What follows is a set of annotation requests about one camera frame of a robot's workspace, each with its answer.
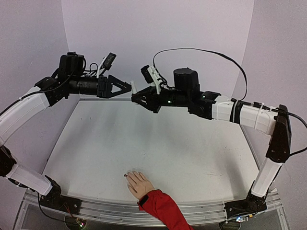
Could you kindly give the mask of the white nail polish cap brush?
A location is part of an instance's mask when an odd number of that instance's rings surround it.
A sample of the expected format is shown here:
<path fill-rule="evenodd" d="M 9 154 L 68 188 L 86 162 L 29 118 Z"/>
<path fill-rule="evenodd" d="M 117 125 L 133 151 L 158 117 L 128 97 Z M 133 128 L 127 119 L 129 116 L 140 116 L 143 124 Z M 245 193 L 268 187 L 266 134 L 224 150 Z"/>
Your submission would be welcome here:
<path fill-rule="evenodd" d="M 132 94 L 136 94 L 138 91 L 137 91 L 137 88 L 136 88 L 136 85 L 134 83 L 134 81 L 130 81 L 130 84 L 131 84 L 131 92 Z"/>

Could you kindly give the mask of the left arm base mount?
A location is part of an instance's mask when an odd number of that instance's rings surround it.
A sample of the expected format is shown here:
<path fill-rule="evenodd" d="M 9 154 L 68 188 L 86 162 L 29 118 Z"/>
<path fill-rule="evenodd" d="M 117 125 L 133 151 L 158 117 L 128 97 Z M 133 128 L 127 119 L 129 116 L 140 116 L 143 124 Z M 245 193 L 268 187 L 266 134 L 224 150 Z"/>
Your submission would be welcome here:
<path fill-rule="evenodd" d="M 47 195 L 41 195 L 40 205 L 71 214 L 79 214 L 82 201 L 75 197 L 63 195 L 60 185 L 50 177 L 46 175 L 45 177 L 51 182 L 52 187 Z"/>

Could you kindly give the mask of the mannequin hand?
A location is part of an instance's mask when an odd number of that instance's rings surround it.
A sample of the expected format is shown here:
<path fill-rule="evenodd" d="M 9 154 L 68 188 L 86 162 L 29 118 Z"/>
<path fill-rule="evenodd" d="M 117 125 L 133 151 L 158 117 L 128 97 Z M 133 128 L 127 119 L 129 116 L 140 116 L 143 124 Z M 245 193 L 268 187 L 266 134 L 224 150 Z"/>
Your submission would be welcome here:
<path fill-rule="evenodd" d="M 143 198 L 150 191 L 155 190 L 152 183 L 141 173 L 132 171 L 124 174 L 128 182 L 128 189 L 131 194 L 138 200 Z"/>

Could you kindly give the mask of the red jacket sleeve forearm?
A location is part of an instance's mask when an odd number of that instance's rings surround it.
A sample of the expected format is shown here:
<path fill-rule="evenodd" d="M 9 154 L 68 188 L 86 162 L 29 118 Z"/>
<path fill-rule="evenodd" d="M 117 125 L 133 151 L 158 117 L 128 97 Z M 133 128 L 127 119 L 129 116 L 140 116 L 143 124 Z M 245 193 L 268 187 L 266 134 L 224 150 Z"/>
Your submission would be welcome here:
<path fill-rule="evenodd" d="M 178 205 L 161 190 L 153 190 L 138 201 L 139 210 L 143 210 L 160 220 L 169 230 L 193 230 Z"/>

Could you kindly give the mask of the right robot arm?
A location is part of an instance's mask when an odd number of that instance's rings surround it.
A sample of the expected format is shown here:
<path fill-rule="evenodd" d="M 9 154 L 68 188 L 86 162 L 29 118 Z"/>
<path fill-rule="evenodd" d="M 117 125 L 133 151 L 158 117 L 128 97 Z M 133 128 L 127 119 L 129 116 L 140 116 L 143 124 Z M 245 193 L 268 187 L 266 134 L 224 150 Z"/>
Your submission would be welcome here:
<path fill-rule="evenodd" d="M 164 88 L 163 79 L 153 66 L 141 72 L 149 87 L 138 91 L 132 86 L 132 102 L 158 113 L 162 106 L 186 107 L 192 115 L 207 119 L 229 121 L 250 127 L 271 137 L 266 158 L 251 187 L 251 194 L 264 197 L 281 166 L 290 157 L 291 126 L 287 107 L 268 107 L 230 99 L 217 92 L 200 90 L 198 73 L 189 68 L 174 70 L 174 87 Z"/>

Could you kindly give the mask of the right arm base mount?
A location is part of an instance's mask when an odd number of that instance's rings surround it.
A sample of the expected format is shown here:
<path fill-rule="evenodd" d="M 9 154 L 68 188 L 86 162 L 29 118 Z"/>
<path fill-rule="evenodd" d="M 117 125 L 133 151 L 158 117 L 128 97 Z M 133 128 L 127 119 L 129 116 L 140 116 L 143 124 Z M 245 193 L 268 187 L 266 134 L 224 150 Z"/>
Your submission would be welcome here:
<path fill-rule="evenodd" d="M 242 216 L 254 215 L 267 209 L 267 193 L 264 196 L 256 196 L 249 190 L 245 199 L 226 202 L 224 210 L 227 219 L 236 219 Z"/>

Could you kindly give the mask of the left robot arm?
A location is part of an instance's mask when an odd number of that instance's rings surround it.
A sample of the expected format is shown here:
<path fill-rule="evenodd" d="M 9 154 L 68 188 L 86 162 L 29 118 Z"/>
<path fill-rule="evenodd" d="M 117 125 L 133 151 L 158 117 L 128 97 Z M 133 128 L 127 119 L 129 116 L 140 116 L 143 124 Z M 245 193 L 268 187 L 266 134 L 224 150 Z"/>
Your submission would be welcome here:
<path fill-rule="evenodd" d="M 40 195 L 54 209 L 61 209 L 65 199 L 52 190 L 57 184 L 51 178 L 20 165 L 5 147 L 8 139 L 36 114 L 54 106 L 70 94 L 94 95 L 109 99 L 131 91 L 131 85 L 116 77 L 104 76 L 110 70 L 116 55 L 109 53 L 98 65 L 96 75 L 86 74 L 83 55 L 69 52 L 60 57 L 59 67 L 50 77 L 37 82 L 24 96 L 9 105 L 0 114 L 0 175 L 18 186 L 24 186 Z"/>

